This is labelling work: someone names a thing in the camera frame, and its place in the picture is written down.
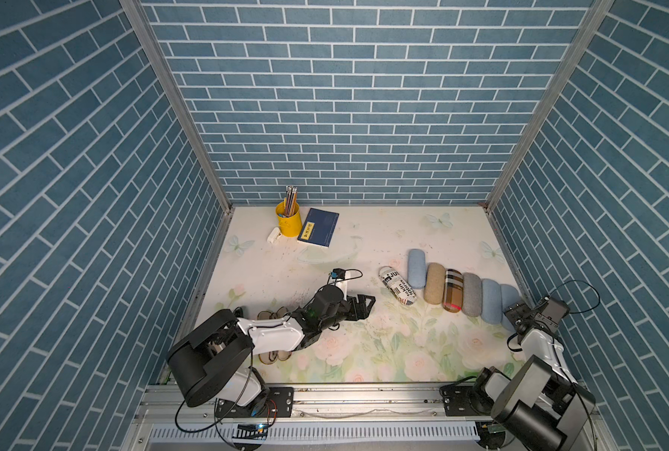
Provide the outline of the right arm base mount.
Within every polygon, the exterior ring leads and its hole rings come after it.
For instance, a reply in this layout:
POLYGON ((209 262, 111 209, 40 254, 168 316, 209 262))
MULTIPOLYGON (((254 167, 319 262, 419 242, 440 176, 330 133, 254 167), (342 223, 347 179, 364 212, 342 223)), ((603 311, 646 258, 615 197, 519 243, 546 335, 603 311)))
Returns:
POLYGON ((439 389, 445 415, 448 417, 482 416, 490 417, 494 406, 483 389, 473 385, 445 385, 439 389))

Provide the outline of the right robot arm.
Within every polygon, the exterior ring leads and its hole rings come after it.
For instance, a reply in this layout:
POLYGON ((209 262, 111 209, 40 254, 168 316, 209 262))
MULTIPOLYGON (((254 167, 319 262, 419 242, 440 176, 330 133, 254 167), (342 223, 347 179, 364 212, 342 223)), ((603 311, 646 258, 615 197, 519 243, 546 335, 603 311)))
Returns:
POLYGON ((527 361, 512 378, 485 368, 471 389, 477 409, 531 450, 569 450, 582 429, 593 426, 595 397, 576 382, 557 338, 569 314, 569 306, 550 295, 533 308, 519 303, 505 309, 527 361))

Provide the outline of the beige case striped glasses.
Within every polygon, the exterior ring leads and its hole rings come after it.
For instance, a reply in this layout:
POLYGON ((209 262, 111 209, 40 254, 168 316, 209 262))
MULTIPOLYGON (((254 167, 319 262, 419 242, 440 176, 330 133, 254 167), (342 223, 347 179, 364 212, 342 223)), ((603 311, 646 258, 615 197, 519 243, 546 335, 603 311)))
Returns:
POLYGON ((417 294, 404 277, 393 267, 379 270, 379 279, 403 306, 411 306, 417 301, 417 294))

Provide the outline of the plaid case red glasses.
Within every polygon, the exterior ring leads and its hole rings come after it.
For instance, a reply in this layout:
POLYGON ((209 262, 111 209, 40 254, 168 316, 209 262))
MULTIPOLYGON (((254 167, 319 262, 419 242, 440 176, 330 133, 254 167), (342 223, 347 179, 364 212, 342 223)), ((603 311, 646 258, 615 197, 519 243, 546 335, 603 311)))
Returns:
POLYGON ((460 312, 463 306, 463 295, 463 274, 454 269, 447 269, 445 274, 442 307, 448 312, 460 312))

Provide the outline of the blue case yellow glasses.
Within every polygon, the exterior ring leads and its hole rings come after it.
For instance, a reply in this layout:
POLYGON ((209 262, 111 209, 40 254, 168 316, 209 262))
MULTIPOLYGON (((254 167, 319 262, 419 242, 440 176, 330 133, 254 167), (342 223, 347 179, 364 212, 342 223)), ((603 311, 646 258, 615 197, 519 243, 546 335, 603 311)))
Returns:
POLYGON ((482 280, 481 319, 488 324, 500 324, 503 318, 501 285, 492 279, 482 280))

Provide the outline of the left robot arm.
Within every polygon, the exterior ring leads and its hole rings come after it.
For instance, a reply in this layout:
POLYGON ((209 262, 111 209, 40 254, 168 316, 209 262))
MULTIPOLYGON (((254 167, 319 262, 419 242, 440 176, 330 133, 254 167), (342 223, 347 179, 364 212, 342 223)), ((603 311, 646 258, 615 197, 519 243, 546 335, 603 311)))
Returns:
POLYGON ((347 296, 339 283, 321 287, 309 303, 280 319, 251 321, 223 309, 175 344, 166 362, 187 406, 218 398, 257 411, 269 387, 245 363, 253 363, 260 354, 306 349, 326 329, 367 319, 375 302, 369 295, 347 296))

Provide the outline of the blue case orange glasses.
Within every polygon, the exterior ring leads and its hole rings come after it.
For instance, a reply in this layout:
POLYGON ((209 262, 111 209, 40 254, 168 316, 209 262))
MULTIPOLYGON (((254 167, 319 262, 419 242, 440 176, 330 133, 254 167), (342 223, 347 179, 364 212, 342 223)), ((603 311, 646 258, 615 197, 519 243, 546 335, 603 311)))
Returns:
POLYGON ((407 280, 413 289, 424 289, 426 286, 426 271, 426 253, 421 249, 409 250, 407 280))

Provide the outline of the grey case tortoise glasses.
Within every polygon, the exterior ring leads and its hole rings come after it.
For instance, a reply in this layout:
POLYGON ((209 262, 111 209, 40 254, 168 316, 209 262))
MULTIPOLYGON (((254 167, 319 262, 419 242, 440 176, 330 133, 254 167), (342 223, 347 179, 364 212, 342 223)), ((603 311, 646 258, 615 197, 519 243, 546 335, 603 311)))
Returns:
POLYGON ((482 279, 472 272, 463 274, 462 312, 468 317, 480 317, 483 311, 482 279))

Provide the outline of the blue case white glasses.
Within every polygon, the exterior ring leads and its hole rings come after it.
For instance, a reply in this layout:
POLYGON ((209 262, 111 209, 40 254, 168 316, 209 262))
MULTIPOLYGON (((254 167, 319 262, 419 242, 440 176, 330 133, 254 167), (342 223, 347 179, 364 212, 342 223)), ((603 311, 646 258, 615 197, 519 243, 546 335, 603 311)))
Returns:
POLYGON ((510 333, 515 332, 515 327, 511 321, 507 319, 505 311, 521 302, 521 296, 518 289, 511 285, 501 284, 501 306, 503 307, 503 316, 501 317, 501 325, 510 333))

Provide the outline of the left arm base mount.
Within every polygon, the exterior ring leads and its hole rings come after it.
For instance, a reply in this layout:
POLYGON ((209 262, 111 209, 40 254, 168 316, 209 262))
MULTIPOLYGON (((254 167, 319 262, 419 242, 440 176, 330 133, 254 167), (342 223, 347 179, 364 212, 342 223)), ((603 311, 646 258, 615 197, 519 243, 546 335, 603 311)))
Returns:
POLYGON ((294 388, 291 386, 271 386, 266 393, 242 407, 234 402, 218 400, 215 414, 218 418, 289 418, 291 417, 294 388))

